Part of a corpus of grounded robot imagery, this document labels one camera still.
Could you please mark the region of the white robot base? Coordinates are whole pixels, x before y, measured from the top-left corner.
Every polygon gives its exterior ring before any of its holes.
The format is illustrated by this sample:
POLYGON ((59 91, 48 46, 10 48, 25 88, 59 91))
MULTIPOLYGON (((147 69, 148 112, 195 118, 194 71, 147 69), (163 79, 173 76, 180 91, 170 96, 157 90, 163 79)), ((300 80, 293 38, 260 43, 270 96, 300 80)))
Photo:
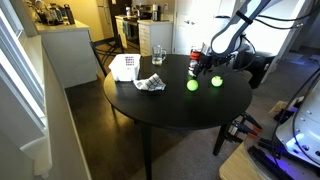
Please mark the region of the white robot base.
POLYGON ((320 81, 308 95, 295 98, 289 108, 297 102, 300 107, 278 127, 276 137, 288 153, 320 167, 320 81))

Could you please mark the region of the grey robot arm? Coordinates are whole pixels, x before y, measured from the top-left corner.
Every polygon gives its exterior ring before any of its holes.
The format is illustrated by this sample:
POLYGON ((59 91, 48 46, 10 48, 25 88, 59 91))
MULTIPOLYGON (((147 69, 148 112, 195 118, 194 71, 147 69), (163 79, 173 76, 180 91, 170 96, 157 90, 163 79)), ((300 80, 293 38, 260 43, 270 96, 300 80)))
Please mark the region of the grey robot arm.
POLYGON ((215 25, 207 28, 210 36, 203 42, 200 59, 193 70, 197 77, 212 66, 220 66, 234 58, 242 46, 244 31, 266 8, 271 0, 246 0, 231 18, 215 18, 215 25))

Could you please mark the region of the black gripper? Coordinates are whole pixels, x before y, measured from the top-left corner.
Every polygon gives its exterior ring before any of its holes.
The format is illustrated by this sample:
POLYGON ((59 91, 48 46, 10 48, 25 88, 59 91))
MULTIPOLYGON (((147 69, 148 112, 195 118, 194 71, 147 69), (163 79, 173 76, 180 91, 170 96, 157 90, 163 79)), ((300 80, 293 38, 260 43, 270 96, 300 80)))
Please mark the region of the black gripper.
POLYGON ((232 55, 227 55, 223 57, 215 55, 212 52, 212 48, 209 45, 206 45, 205 43, 203 43, 201 48, 199 63, 197 64, 197 66, 193 71, 194 77, 197 78, 200 72, 205 70, 206 72, 211 72, 213 66, 215 67, 220 66, 224 63, 229 62, 231 59, 232 59, 232 55))

